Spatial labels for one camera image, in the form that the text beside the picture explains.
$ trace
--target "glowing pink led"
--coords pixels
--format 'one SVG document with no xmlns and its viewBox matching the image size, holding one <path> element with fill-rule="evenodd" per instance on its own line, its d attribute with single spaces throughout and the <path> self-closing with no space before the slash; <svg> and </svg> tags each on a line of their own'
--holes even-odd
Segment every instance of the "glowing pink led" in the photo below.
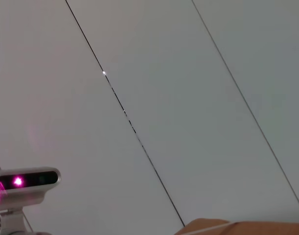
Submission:
<svg viewBox="0 0 299 235">
<path fill-rule="evenodd" d="M 21 186 L 23 184 L 23 181 L 20 177 L 17 177 L 14 182 L 13 182 L 16 186 Z"/>
</svg>

